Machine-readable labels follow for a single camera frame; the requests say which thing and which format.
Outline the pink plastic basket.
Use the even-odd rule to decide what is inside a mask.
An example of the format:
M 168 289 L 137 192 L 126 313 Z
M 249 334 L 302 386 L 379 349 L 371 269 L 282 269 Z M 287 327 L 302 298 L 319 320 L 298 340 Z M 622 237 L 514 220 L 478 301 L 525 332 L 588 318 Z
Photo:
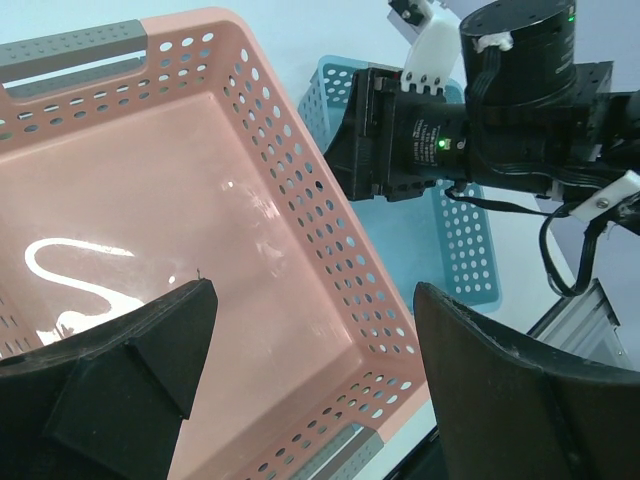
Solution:
M 143 51 L 27 99 L 3 84 Z M 382 479 L 416 327 L 264 52 L 205 8 L 1 47 L 1 362 L 191 280 L 218 297 L 165 479 Z

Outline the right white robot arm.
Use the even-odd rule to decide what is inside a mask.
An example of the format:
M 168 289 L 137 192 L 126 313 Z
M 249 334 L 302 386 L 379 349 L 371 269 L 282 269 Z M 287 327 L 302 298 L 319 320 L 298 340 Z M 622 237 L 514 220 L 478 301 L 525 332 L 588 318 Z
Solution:
M 495 1 L 458 18 L 395 1 L 418 34 L 399 71 L 356 71 L 325 160 L 345 195 L 391 201 L 438 182 L 608 209 L 639 192 L 639 96 L 574 59 L 572 1 Z

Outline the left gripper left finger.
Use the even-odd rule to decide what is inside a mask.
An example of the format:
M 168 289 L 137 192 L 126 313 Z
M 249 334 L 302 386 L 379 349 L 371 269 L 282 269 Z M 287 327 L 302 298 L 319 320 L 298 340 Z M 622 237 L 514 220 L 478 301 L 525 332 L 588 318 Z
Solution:
M 165 479 L 194 405 L 218 297 L 191 280 L 1 362 L 4 479 Z

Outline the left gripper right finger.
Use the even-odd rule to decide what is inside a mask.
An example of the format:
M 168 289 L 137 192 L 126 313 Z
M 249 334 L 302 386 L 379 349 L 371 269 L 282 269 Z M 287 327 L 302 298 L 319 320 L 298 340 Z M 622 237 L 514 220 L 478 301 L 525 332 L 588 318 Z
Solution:
M 413 306 L 450 478 L 638 478 L 638 372 L 549 346 L 429 283 Z

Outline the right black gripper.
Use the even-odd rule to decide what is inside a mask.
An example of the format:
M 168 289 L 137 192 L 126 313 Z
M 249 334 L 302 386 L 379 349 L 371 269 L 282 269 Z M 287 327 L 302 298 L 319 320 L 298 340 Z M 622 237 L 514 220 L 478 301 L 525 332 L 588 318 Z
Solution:
M 466 118 L 455 83 L 434 95 L 404 92 L 398 72 L 361 69 L 324 158 L 349 200 L 416 198 L 459 171 Z

